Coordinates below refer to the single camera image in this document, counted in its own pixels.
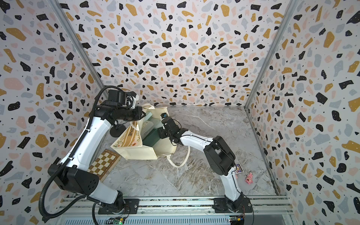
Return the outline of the dark green book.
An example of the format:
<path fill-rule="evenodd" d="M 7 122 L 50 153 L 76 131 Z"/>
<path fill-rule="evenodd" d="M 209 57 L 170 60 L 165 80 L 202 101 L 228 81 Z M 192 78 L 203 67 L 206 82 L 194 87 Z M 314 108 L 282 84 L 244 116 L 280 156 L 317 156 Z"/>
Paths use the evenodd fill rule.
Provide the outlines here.
<path fill-rule="evenodd" d="M 142 140 L 142 144 L 148 147 L 153 147 L 159 140 L 160 136 L 158 128 L 155 128 Z"/>

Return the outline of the light mint pencil case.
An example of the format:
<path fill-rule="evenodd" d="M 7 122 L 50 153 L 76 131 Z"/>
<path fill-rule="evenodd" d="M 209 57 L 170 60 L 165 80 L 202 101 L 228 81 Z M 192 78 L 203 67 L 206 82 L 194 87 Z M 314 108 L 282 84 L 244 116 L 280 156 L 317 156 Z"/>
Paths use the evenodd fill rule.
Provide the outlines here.
<path fill-rule="evenodd" d="M 151 131 L 160 127 L 162 127 L 161 120 L 153 117 L 152 112 L 147 112 L 142 124 L 141 137 L 145 138 Z"/>

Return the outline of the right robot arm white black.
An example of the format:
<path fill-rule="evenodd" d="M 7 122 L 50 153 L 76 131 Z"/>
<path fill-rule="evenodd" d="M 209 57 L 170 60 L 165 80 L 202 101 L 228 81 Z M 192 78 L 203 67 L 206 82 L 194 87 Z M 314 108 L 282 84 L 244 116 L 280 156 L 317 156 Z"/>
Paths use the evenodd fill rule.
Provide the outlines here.
<path fill-rule="evenodd" d="M 220 176 L 225 195 L 222 198 L 214 198 L 215 212 L 253 212 L 250 199 L 239 188 L 235 174 L 236 157 L 225 140 L 220 136 L 208 138 L 197 135 L 182 128 L 180 123 L 166 113 L 161 114 L 161 117 L 163 126 L 157 129 L 160 139 L 169 139 L 174 146 L 182 145 L 199 150 L 205 155 L 213 172 Z"/>

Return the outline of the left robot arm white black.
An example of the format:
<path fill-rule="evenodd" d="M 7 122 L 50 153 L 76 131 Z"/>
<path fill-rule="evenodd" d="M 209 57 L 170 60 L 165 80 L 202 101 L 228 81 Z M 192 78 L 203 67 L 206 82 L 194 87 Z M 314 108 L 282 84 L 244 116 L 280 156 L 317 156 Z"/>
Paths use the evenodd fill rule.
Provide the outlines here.
<path fill-rule="evenodd" d="M 81 199 L 88 199 L 107 208 L 110 213 L 120 213 L 125 208 L 122 192 L 109 188 L 100 181 L 96 174 L 88 172 L 92 158 L 107 132 L 114 128 L 120 136 L 124 127 L 118 120 L 133 122 L 142 119 L 146 114 L 142 107 L 115 107 L 113 105 L 97 105 L 91 111 L 86 128 L 73 146 L 72 150 L 59 163 L 50 165 L 49 180 L 43 187 L 39 199 L 39 210 L 46 218 L 55 218 L 65 213 Z M 62 190 L 80 194 L 68 206 L 58 213 L 50 214 L 45 209 L 45 196 L 51 183 L 55 182 Z"/>

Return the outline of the wooden chessboard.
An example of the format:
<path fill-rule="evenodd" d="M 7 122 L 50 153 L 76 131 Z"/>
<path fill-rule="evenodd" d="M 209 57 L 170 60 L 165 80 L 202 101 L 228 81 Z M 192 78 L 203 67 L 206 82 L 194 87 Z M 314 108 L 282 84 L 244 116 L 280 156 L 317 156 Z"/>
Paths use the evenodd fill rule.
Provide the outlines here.
<path fill-rule="evenodd" d="M 103 182 L 120 159 L 120 154 L 106 149 L 89 166 L 87 172 L 97 175 Z"/>

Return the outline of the playing card box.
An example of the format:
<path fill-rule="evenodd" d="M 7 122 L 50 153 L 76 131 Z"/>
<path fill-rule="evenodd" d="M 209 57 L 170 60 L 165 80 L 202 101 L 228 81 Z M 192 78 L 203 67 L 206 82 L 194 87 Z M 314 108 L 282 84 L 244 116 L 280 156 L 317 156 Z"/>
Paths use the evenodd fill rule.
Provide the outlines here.
<path fill-rule="evenodd" d="M 234 173 L 235 174 L 241 174 L 241 173 L 243 173 L 243 168 L 242 168 L 242 166 L 240 165 L 240 163 L 237 163 L 237 164 L 235 164 L 235 171 L 234 171 Z"/>

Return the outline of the small pink toy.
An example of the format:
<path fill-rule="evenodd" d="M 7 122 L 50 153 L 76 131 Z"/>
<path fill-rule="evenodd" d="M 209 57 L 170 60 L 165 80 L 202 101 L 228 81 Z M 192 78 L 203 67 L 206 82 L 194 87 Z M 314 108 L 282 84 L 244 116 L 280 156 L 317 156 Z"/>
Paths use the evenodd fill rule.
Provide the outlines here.
<path fill-rule="evenodd" d="M 251 172 L 246 176 L 245 182 L 249 185 L 253 183 L 253 174 Z"/>

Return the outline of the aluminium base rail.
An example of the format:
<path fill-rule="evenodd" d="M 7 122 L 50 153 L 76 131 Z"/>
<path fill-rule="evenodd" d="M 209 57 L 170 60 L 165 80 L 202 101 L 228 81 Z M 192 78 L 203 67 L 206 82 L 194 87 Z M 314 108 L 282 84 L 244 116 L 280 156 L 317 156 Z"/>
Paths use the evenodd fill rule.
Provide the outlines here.
<path fill-rule="evenodd" d="M 220 196 L 127 197 L 118 214 L 80 200 L 54 225 L 296 225 L 292 207 L 285 196 L 249 196 L 240 210 L 226 210 Z"/>

